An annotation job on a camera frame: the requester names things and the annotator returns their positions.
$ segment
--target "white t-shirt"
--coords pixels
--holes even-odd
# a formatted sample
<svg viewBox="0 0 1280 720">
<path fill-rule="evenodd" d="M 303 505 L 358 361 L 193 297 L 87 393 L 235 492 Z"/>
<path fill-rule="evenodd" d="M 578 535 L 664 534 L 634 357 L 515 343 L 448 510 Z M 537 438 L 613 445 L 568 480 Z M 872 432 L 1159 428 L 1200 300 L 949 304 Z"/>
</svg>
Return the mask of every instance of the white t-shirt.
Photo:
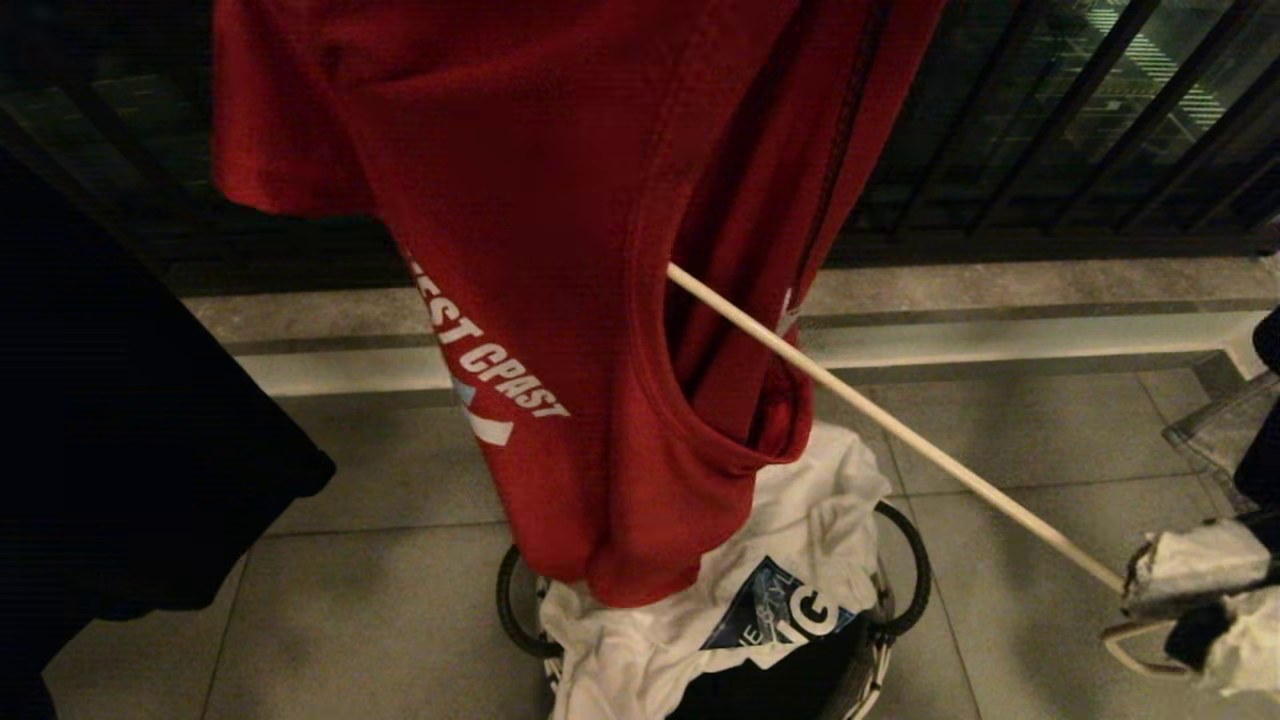
<svg viewBox="0 0 1280 720">
<path fill-rule="evenodd" d="M 755 480 L 751 516 L 703 556 L 698 583 L 611 609 L 553 582 L 541 624 L 564 647 L 553 720 L 664 717 L 703 673 L 768 669 L 876 603 L 872 512 L 890 492 L 856 433 L 814 423 L 799 460 Z"/>
</svg>

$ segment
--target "tile floor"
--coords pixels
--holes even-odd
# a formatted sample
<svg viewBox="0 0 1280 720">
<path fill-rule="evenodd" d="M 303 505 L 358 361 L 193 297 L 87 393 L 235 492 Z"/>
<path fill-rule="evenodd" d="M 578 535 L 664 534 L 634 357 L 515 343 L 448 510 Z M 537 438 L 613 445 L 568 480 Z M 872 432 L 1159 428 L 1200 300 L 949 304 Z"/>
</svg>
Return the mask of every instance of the tile floor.
<svg viewBox="0 0 1280 720">
<path fill-rule="evenodd" d="M 1225 506 L 1161 439 L 1207 402 L 1188 370 L 864 388 L 1111 566 L 1144 530 Z M 893 478 L 936 566 L 934 598 L 895 653 L 872 717 L 1261 719 L 1280 707 L 1153 684 L 1096 633 L 1105 589 L 832 397 Z M 479 452 L 452 407 L 296 401 L 337 460 L 202 612 L 99 623 L 49 667 L 64 720 L 403 720 L 545 716 L 540 667 L 493 610 L 509 539 Z M 900 592 L 906 546 L 884 533 Z"/>
</svg>

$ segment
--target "red t-shirt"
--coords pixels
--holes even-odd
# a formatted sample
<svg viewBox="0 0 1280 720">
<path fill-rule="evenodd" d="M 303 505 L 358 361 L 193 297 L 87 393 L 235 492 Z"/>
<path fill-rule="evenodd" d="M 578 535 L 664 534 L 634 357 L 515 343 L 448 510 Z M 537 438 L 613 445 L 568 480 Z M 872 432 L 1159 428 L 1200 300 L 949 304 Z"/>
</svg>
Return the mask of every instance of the red t-shirt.
<svg viewBox="0 0 1280 720">
<path fill-rule="evenodd" d="M 667 261 L 785 328 L 943 3 L 219 0 L 215 179 L 387 223 L 530 566 L 644 605 L 812 418 Z"/>
</svg>

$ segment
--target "glass panel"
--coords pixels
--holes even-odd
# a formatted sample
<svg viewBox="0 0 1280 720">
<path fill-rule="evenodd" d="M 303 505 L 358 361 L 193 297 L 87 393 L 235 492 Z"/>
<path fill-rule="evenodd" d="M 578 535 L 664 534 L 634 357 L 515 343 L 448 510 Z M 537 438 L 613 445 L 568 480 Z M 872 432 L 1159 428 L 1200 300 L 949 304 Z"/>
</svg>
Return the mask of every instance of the glass panel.
<svg viewBox="0 0 1280 720">
<path fill-rule="evenodd" d="M 1148 23 L 1149 37 L 1161 51 L 1181 61 L 1194 49 L 1193 38 L 1203 35 L 1196 29 L 1196 23 L 1210 24 L 1206 13 L 1207 10 L 1198 5 L 1165 6 Z M 1203 137 L 1249 85 L 1275 61 L 1280 61 L 1280 8 L 1272 6 L 1249 17 L 1244 31 L 1222 58 L 1161 122 L 1140 151 L 1103 183 L 1100 195 L 1115 200 L 1149 192 L 1183 154 Z M 1247 128 L 1211 159 L 1207 167 L 1196 173 L 1148 222 L 1156 225 L 1184 222 L 1197 206 L 1211 201 L 1222 188 L 1247 172 L 1247 165 L 1275 137 L 1275 127 L 1272 120 Z"/>
<path fill-rule="evenodd" d="M 863 192 L 855 227 L 887 228 L 956 122 L 1012 14 L 1011 0 L 951 3 L 938 23 L 893 133 Z"/>
<path fill-rule="evenodd" d="M 1117 5 L 1093 3 L 1083 9 L 1083 18 L 1102 36 L 1119 19 L 1123 8 Z M 1085 182 L 1096 164 L 1204 38 L 1225 6 L 1225 3 L 1161 4 L 1098 90 L 1068 124 L 1061 140 L 1051 143 L 1041 161 L 1030 169 L 1025 181 L 1027 192 L 1015 197 L 1014 204 L 1048 197 L 1065 200 Z M 1188 92 L 1176 114 L 1183 124 L 1204 123 L 1203 127 L 1208 127 L 1221 113 L 1222 108 L 1217 101 L 1197 86 Z M 1181 124 L 1161 127 L 1147 138 L 1138 154 L 1143 158 L 1176 156 L 1185 151 L 1193 137 Z M 1085 225 L 1115 222 L 1125 208 L 1140 200 L 1151 182 L 1151 173 L 1133 174 L 1121 168 L 1105 183 L 1107 192 L 1096 196 L 1089 206 L 1079 209 L 1073 222 Z M 1038 211 L 1030 220 L 1036 224 L 1052 220 L 1061 210 L 1061 205 L 1055 202 L 1036 202 L 1036 208 Z"/>
</svg>

